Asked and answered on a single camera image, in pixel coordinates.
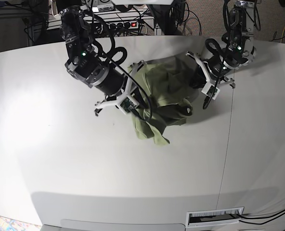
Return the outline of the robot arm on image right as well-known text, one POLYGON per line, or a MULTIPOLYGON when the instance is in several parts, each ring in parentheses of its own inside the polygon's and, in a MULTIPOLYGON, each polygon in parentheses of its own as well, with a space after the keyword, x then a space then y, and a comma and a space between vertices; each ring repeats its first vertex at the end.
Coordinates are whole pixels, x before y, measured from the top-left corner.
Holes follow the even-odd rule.
POLYGON ((201 59, 210 78, 207 79, 200 65, 194 72, 194 78, 190 86, 194 89, 203 88, 208 82, 213 84, 226 83, 235 88, 233 80, 227 78, 227 74, 235 69, 251 63, 256 56, 254 47, 254 30, 261 30, 257 5, 260 0, 236 0, 233 8, 228 9, 228 0, 224 1, 222 15, 226 32, 221 40, 225 47, 208 38, 205 48, 212 54, 210 58, 201 59))

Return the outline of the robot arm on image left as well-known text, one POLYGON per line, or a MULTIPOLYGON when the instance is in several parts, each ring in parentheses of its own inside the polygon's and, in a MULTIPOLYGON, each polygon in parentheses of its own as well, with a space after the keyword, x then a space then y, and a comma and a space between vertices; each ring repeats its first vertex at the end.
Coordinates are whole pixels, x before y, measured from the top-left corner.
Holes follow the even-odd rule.
POLYGON ((90 11, 81 6, 69 6, 60 11, 61 35, 66 44, 67 72, 89 88, 97 88, 106 96, 121 92, 125 77, 116 70, 127 58, 127 50, 116 47, 114 36, 109 33, 111 48, 104 52, 102 45, 93 38, 92 25, 84 20, 90 11))

